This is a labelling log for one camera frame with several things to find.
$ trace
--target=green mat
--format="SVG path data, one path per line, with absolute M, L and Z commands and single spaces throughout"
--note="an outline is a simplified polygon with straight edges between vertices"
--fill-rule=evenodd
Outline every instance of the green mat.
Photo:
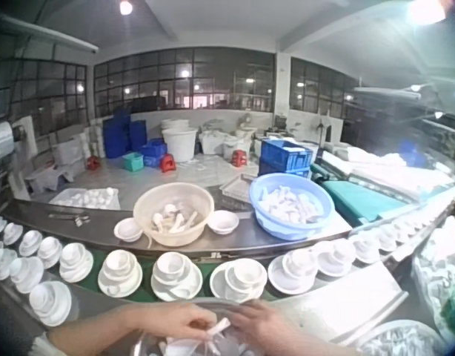
M 104 259 L 106 258 L 107 253 L 104 251 L 94 250 L 91 248 L 89 248 L 88 250 L 91 251 L 91 253 L 94 256 L 93 268 L 86 278 L 84 278 L 81 282 L 76 284 L 78 286 L 102 294 L 101 290 L 98 287 L 97 276 L 102 268 L 102 264 L 104 263 Z M 124 299 L 131 300 L 133 302 L 144 303 L 160 302 L 161 300 L 155 295 L 155 293 L 153 293 L 153 290 L 150 287 L 152 268 L 153 264 L 156 262 L 156 259 L 151 259 L 149 257 L 137 257 L 137 260 L 139 261 L 140 266 L 142 267 L 142 271 L 144 273 L 144 276 L 142 278 L 142 284 L 133 294 Z M 266 260 L 261 263 L 267 269 L 270 261 L 271 260 Z M 210 290 L 210 275 L 211 272 L 220 264 L 221 263 L 196 263 L 196 265 L 199 267 L 203 275 L 203 287 L 201 288 L 201 291 L 196 295 L 196 297 L 214 297 L 213 293 Z M 53 274 L 59 275 L 59 265 L 52 267 L 49 271 Z M 265 290 L 261 296 L 263 300 L 267 301 L 277 300 L 283 297 L 287 296 L 275 290 L 270 285 L 270 283 L 266 285 Z
M 380 213 L 406 205 L 351 182 L 328 181 L 322 187 L 333 199 L 336 211 L 353 227 L 375 221 Z

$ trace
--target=concrete floor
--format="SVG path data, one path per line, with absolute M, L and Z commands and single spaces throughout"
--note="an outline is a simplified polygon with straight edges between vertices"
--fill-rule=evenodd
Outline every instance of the concrete floor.
M 58 192 L 45 192 L 32 197 L 32 200 L 49 202 L 66 188 L 116 188 L 119 190 L 119 203 L 122 210 L 132 210 L 137 199 L 147 190 L 172 182 L 188 182 L 204 188 L 229 182 L 241 173 L 257 175 L 259 166 L 249 162 L 247 166 L 236 168 L 220 156 L 199 154 L 193 161 L 179 163 L 176 171 L 162 173 L 159 169 L 145 167 L 141 171 L 129 172 L 124 169 L 122 158 L 103 159 L 96 171 L 85 171 L 75 178 L 74 183 L 63 185 Z

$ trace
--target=blue plastic bucket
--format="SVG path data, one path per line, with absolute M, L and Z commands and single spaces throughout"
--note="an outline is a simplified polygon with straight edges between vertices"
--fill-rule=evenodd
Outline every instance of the blue plastic bucket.
M 319 221 L 305 225 L 294 224 L 280 220 L 262 209 L 259 205 L 262 189 L 266 188 L 268 193 L 271 193 L 280 185 L 290 187 L 294 194 L 303 193 L 307 195 L 321 214 Z M 256 178 L 250 185 L 249 198 L 261 227 L 272 236 L 288 241 L 307 239 L 319 233 L 330 222 L 334 213 L 333 200 L 325 189 L 309 179 L 293 174 L 274 173 Z

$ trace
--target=red plastic stool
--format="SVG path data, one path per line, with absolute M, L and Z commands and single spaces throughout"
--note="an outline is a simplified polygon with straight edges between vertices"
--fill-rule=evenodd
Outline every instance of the red plastic stool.
M 241 167 L 243 165 L 247 165 L 248 163 L 248 155 L 243 150 L 235 150 L 233 152 L 233 158 L 230 163 L 234 167 Z
M 176 171 L 176 164 L 171 154 L 165 154 L 160 161 L 160 169 L 162 173 L 168 171 Z

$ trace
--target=fluorescent lamp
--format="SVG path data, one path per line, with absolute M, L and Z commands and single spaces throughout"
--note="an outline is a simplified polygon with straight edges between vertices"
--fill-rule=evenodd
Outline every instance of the fluorescent lamp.
M 439 0 L 414 0 L 408 6 L 408 21 L 412 24 L 434 24 L 445 17 L 445 9 Z
M 127 0 L 121 1 L 121 14 L 128 15 L 132 12 L 132 4 Z

